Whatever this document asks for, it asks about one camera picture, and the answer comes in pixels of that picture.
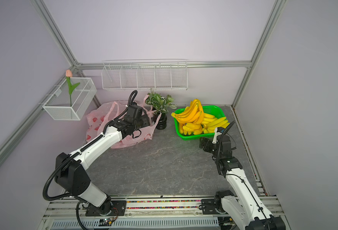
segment white wall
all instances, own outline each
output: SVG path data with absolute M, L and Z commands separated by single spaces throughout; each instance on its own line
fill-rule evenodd
M 0 0 L 0 145 L 69 68 L 28 0 Z
M 250 60 L 275 0 L 45 0 L 79 62 Z
M 96 109 L 93 103 L 87 113 Z M 54 121 L 43 113 L 20 144 L 0 167 L 0 229 L 35 230 L 49 204 L 42 191 L 55 169 L 55 158 L 83 146 L 86 117 L 81 121 Z M 62 187 L 52 182 L 49 195 Z
M 0 0 L 0 145 L 68 68 L 30 1 Z M 37 228 L 55 157 L 82 146 L 87 128 L 85 118 L 54 121 L 43 113 L 0 167 L 0 229 Z M 60 192 L 52 183 L 49 194 Z
M 236 111 L 291 229 L 338 229 L 338 1 L 287 2 Z
M 157 90 L 162 96 L 170 94 L 178 105 L 189 104 L 194 98 L 202 104 L 232 104 L 245 67 L 188 68 L 188 90 Z M 132 90 L 106 91 L 102 89 L 101 70 L 84 70 L 91 77 L 98 90 L 96 96 L 101 103 L 127 100 Z M 142 100 L 149 90 L 139 90 L 136 99 Z

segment artificial plant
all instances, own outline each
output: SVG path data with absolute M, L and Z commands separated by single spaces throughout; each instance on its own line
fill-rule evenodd
M 176 109 L 177 105 L 172 104 L 174 102 L 174 98 L 170 95 L 167 97 L 162 97 L 160 94 L 154 93 L 151 89 L 151 93 L 148 93 L 149 97 L 146 99 L 146 104 L 151 105 L 156 108 L 155 114 L 160 113 L 168 113 L 168 107 Z
M 77 86 L 80 85 L 80 82 L 77 82 L 76 84 L 71 83 L 70 78 L 73 76 L 72 71 L 67 70 L 66 71 L 66 80 L 68 83 L 68 92 L 69 92 L 69 101 L 70 101 L 70 106 L 72 107 L 72 92 L 77 88 Z

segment vent grille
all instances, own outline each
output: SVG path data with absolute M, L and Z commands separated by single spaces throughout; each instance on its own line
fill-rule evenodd
M 85 219 L 82 223 L 87 228 L 106 228 L 99 226 L 100 219 Z M 219 226 L 215 217 L 195 218 L 121 218 L 117 219 L 111 228 L 180 228 L 180 227 L 215 227 Z M 77 220 L 55 220 L 53 229 L 80 229 Z

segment banana bunch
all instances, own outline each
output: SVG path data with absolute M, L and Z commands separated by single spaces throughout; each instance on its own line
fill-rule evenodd
M 212 133 L 215 132 L 216 127 L 226 128 L 230 123 L 226 119 L 226 117 L 221 117 L 219 119 L 213 118 L 210 122 L 203 124 L 203 132 L 204 133 Z
M 171 116 L 179 123 L 182 135 L 212 133 L 216 127 L 226 127 L 229 124 L 226 117 L 217 119 L 214 115 L 204 113 L 199 99 L 194 99 L 182 113 L 171 113 Z

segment green plastic basket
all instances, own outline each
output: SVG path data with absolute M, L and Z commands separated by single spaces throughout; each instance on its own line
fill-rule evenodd
M 215 105 L 207 105 L 207 106 L 203 106 L 202 108 L 205 113 L 214 115 L 216 118 L 225 117 L 221 108 Z M 180 108 L 180 109 L 177 109 L 174 113 L 178 114 L 178 113 L 183 112 L 184 110 L 185 110 L 184 108 Z M 178 126 L 177 120 L 175 118 L 173 119 L 174 119 L 174 124 L 175 124 L 175 130 L 177 131 L 178 136 L 182 138 L 183 140 L 196 140 L 196 139 L 200 139 L 200 137 L 213 137 L 214 136 L 214 133 L 203 133 L 200 135 L 183 136 L 179 132 L 179 126 Z

